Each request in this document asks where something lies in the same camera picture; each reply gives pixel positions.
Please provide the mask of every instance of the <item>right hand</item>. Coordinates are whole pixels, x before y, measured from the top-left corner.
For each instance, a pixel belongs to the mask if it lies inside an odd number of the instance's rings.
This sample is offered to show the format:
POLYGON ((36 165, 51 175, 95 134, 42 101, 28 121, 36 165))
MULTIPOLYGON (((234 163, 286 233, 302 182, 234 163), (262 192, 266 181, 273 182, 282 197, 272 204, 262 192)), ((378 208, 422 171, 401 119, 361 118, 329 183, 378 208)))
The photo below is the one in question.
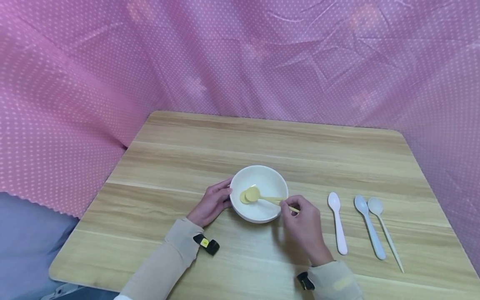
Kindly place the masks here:
POLYGON ((324 242, 318 208, 300 195, 281 201, 280 207, 285 227, 307 253, 312 265, 319 266, 334 261, 324 242), (289 206, 296 206, 300 212, 291 212, 289 206))

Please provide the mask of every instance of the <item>wrist strap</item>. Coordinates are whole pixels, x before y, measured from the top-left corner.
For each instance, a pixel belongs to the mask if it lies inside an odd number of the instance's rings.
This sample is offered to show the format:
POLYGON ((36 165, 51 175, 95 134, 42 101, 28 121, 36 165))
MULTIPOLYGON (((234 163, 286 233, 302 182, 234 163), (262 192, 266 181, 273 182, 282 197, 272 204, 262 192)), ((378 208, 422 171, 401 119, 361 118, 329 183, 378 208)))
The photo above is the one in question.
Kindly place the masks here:
POLYGON ((297 280, 300 282, 302 288, 305 290, 314 290, 315 285, 313 282, 308 278, 308 272, 303 272, 297 275, 297 280))
POLYGON ((205 251, 207 251, 207 253, 211 256, 215 255, 218 249, 220 249, 220 245, 216 242, 216 240, 207 240, 203 234, 194 236, 193 240, 202 248, 204 248, 205 251))

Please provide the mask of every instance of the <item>spoon handle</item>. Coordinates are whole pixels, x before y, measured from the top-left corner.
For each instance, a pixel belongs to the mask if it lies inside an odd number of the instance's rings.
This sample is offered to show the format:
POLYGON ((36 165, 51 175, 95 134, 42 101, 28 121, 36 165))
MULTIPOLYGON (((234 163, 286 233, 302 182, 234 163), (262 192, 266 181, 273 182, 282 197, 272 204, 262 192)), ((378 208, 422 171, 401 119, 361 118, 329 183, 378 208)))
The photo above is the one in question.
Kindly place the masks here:
POLYGON ((282 201, 282 200, 285 200, 285 198, 282 198, 282 197, 261 197, 261 199, 264 199, 264 200, 267 200, 267 201, 282 201))
POLYGON ((367 228, 368 228, 368 233, 370 234, 370 240, 372 241, 373 245, 373 250, 375 251, 375 255, 378 257, 378 259, 384 260, 387 256, 385 254, 385 250, 382 247, 382 244, 380 243, 380 240, 378 239, 377 232, 375 231, 375 228, 373 227, 372 221, 370 220, 370 217, 368 217, 368 213, 364 215, 365 217, 365 223, 367 223, 367 228))
POLYGON ((348 253, 347 241, 345 240, 345 234, 343 233, 342 221, 340 221, 340 214, 334 212, 335 215, 335 235, 336 235, 336 247, 341 255, 348 253))
POLYGON ((402 273, 405 273, 403 270, 402 262, 400 261, 400 256, 398 256, 398 253, 396 252, 395 245, 393 244, 392 237, 390 236, 390 233, 387 230, 387 226, 385 226, 384 221, 380 216, 378 216, 378 219, 380 220, 380 224, 382 224, 382 228, 384 229, 385 236, 387 237, 388 244, 390 245, 390 249, 392 249, 393 256, 395 257, 396 263, 400 267, 400 270, 402 273))
MULTIPOLYGON (((265 197, 265 198, 261 198, 261 199, 264 199, 264 200, 267 200, 268 202, 272 203, 272 204, 275 204, 275 205, 278 205, 280 206, 280 202, 278 201, 275 201, 275 200, 269 200, 268 197, 265 197)), ((293 208, 291 206, 288 207, 292 212, 296 212, 297 214, 300 212, 300 210, 296 209, 296 208, 293 208)))

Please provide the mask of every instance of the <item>finger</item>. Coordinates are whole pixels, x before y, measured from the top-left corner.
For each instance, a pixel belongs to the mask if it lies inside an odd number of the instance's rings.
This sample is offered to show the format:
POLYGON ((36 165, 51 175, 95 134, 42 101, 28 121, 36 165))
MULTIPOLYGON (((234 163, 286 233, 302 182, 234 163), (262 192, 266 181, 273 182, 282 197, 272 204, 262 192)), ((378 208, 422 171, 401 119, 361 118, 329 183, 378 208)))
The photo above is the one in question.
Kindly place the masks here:
POLYGON ((290 206, 299 206, 300 210, 306 206, 313 205, 301 195, 288 197, 285 202, 290 206))
POLYGON ((223 209, 226 209, 226 208, 229 208, 229 207, 232 207, 232 201, 230 199, 226 199, 223 202, 223 209))
POLYGON ((215 208, 213 209, 212 213, 205 219, 205 223, 206 224, 210 224, 212 223, 216 217, 218 217, 220 215, 220 213, 228 208, 228 207, 231 207, 232 206, 232 202, 230 201, 230 199, 222 202, 222 203, 219 203, 215 206, 215 208))
POLYGON ((221 202, 224 202, 226 199, 228 199, 231 193, 232 193, 231 188, 221 189, 212 195, 212 199, 214 199, 214 201, 217 203, 221 203, 221 202))
POLYGON ((290 208, 288 206, 287 201, 280 201, 280 210, 282 213, 282 218, 285 220, 285 222, 290 222, 294 216, 290 213, 290 208))
POLYGON ((222 181, 222 182, 216 183, 216 184, 208 187, 207 190, 208 190, 208 191, 211 191, 211 192, 217 192, 217 191, 219 191, 219 190, 221 190, 221 189, 225 189, 225 188, 227 188, 227 187, 230 185, 230 183, 232 182, 232 179, 233 179, 233 177, 230 177, 230 178, 227 179, 227 180, 224 180, 224 181, 222 181))

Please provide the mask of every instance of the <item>yellow spoon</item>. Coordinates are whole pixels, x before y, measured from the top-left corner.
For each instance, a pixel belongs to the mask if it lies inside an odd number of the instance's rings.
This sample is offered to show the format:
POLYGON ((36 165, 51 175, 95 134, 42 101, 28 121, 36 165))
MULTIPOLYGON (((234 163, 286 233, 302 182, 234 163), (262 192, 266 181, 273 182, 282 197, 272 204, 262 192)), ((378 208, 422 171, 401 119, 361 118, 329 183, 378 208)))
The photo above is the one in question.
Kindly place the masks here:
MULTIPOLYGON (((246 200, 248 200, 248 202, 257 202, 258 199, 264 199, 264 200, 267 200, 268 202, 270 203, 273 203, 275 205, 278 205, 280 206, 280 203, 279 202, 276 202, 275 200, 271 200, 272 198, 277 198, 277 199, 280 199, 282 200, 281 198, 278 198, 278 197, 262 197, 260 195, 260 190, 256 187, 256 186, 251 186, 249 188, 247 188, 247 190, 245 191, 245 198, 246 200)), ((290 208, 290 210, 292 212, 296 212, 296 213, 299 213, 300 211, 296 208, 293 208, 293 207, 288 207, 290 208)))

